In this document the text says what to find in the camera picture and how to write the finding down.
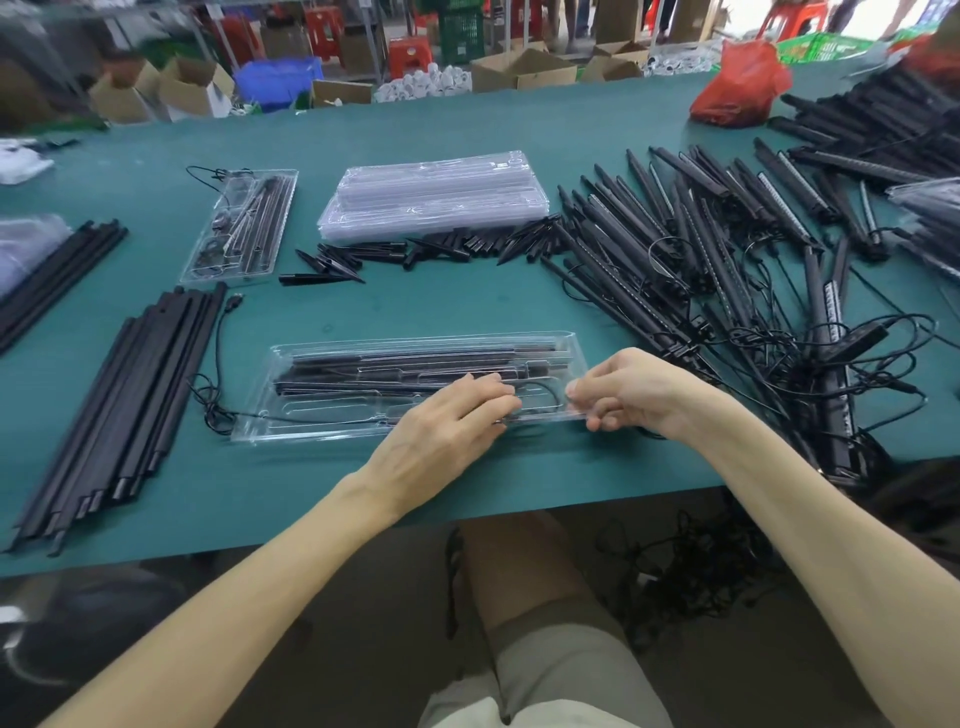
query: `cardboard box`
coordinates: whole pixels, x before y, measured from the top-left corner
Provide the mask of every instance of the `cardboard box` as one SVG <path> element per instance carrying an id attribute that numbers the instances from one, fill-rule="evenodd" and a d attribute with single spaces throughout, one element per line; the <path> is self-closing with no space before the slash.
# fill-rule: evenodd
<path id="1" fill-rule="evenodd" d="M 160 101 L 171 121 L 227 116 L 233 79 L 218 63 L 173 57 L 160 73 Z"/>
<path id="2" fill-rule="evenodd" d="M 639 6 L 637 0 L 597 0 L 593 16 L 597 43 L 636 40 L 640 34 Z"/>
<path id="3" fill-rule="evenodd" d="M 311 85 L 310 102 L 314 109 L 335 107 L 336 99 L 344 104 L 369 104 L 373 99 L 373 86 L 348 81 L 315 81 Z"/>
<path id="4" fill-rule="evenodd" d="M 56 118 L 34 77 L 19 64 L 0 60 L 0 131 L 20 132 Z"/>
<path id="5" fill-rule="evenodd" d="M 628 40 L 626 42 L 617 41 L 616 43 L 597 43 L 593 46 L 593 55 L 619 58 L 622 61 L 633 63 L 646 63 L 650 57 L 649 49 L 650 41 Z"/>
<path id="6" fill-rule="evenodd" d="M 268 59 L 308 59 L 313 49 L 306 31 L 299 25 L 287 28 L 260 28 L 263 53 Z"/>
<path id="7" fill-rule="evenodd" d="M 143 59 L 114 64 L 89 90 L 97 113 L 114 124 L 166 118 L 159 112 L 159 92 L 160 72 Z"/>
<path id="8" fill-rule="evenodd" d="M 623 79 L 641 79 L 643 71 L 636 61 L 624 61 L 619 57 L 594 56 L 584 72 L 580 74 L 581 84 L 602 84 L 605 81 L 623 81 Z"/>
<path id="9" fill-rule="evenodd" d="M 373 44 L 379 52 L 380 68 L 385 68 L 387 41 L 383 36 L 383 28 L 380 25 L 373 27 Z M 371 56 L 370 45 L 367 42 L 367 30 L 362 25 L 348 25 L 341 33 L 340 61 L 343 63 L 344 70 L 350 76 L 369 76 L 373 78 L 376 75 L 373 56 Z"/>
<path id="10" fill-rule="evenodd" d="M 503 88 L 540 88 L 577 81 L 577 66 L 534 48 L 486 56 L 470 64 L 473 93 Z"/>

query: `right hand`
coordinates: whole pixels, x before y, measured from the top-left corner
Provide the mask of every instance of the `right hand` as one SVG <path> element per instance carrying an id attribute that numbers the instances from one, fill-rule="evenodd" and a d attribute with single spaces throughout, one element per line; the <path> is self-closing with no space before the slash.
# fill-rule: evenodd
<path id="1" fill-rule="evenodd" d="M 682 440 L 698 405 L 720 391 L 690 372 L 640 349 L 623 349 L 581 378 L 566 395 L 587 413 L 591 432 L 645 427 Z"/>
<path id="2" fill-rule="evenodd" d="M 408 411 L 343 488 L 366 492 L 390 522 L 423 505 L 506 431 L 522 402 L 499 374 L 466 375 Z"/>

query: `blue plastic crate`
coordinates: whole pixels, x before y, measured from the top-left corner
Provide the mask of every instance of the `blue plastic crate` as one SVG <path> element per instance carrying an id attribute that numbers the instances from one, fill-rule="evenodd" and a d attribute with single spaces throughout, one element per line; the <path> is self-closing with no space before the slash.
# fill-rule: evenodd
<path id="1" fill-rule="evenodd" d="M 289 109 L 324 71 L 320 59 L 250 61 L 237 71 L 235 80 L 244 101 L 260 105 L 265 112 Z"/>

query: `person's leg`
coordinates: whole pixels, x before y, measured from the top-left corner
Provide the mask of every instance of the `person's leg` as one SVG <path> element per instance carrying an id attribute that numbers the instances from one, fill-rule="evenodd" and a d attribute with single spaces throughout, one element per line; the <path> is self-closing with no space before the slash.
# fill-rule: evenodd
<path id="1" fill-rule="evenodd" d="M 570 52 L 573 39 L 577 36 L 577 0 L 564 0 L 564 18 L 566 20 L 566 50 Z"/>
<path id="2" fill-rule="evenodd" d="M 451 535 L 451 541 L 455 537 L 455 534 Z M 458 556 L 450 552 L 449 543 L 448 569 L 451 560 Z M 463 570 L 459 570 L 456 576 L 452 577 L 451 590 L 456 619 L 452 637 L 457 660 L 457 675 L 446 688 L 430 696 L 420 716 L 418 728 L 432 728 L 445 718 L 486 698 L 493 698 L 496 702 L 496 711 L 503 713 L 503 699 L 493 672 L 490 646 L 487 644 L 483 624 L 473 606 L 469 584 Z"/>
<path id="3" fill-rule="evenodd" d="M 677 0 L 663 0 L 663 10 L 660 13 L 660 32 L 665 34 L 670 29 L 670 20 L 673 19 L 673 11 L 677 7 Z"/>
<path id="4" fill-rule="evenodd" d="M 670 728 L 616 621 L 545 513 L 460 524 L 468 580 L 507 716 L 575 700 L 643 728 Z"/>
<path id="5" fill-rule="evenodd" d="M 560 0 L 546 0 L 546 20 L 550 27 L 549 40 L 556 41 L 560 35 Z"/>
<path id="6" fill-rule="evenodd" d="M 587 37 L 590 25 L 590 0 L 580 0 L 577 4 L 576 37 Z"/>
<path id="7" fill-rule="evenodd" d="M 856 12 L 856 6 L 861 2 L 862 0 L 843 0 L 843 2 L 837 6 L 837 9 L 833 11 L 833 16 L 827 24 L 827 32 L 836 34 L 843 33 L 850 24 L 853 14 Z"/>
<path id="8" fill-rule="evenodd" d="M 894 11 L 894 17 L 890 21 L 890 25 L 887 26 L 881 37 L 892 36 L 896 33 L 900 29 L 903 19 L 913 10 L 913 6 L 916 4 L 917 0 L 900 0 L 897 3 L 897 9 Z"/>

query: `green mesh basket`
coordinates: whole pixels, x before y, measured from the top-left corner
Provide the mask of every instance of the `green mesh basket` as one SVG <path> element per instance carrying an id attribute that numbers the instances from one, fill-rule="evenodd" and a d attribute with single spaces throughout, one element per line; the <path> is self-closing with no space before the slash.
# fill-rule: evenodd
<path id="1" fill-rule="evenodd" d="M 481 11 L 484 0 L 415 0 L 417 12 L 427 15 L 432 12 Z"/>
<path id="2" fill-rule="evenodd" d="M 874 42 L 865 38 L 809 33 L 777 43 L 777 55 L 787 65 L 814 61 L 839 61 L 865 52 Z"/>
<path id="3" fill-rule="evenodd" d="M 440 52 L 444 63 L 448 65 L 460 65 L 482 58 L 485 52 L 483 12 L 441 12 Z"/>

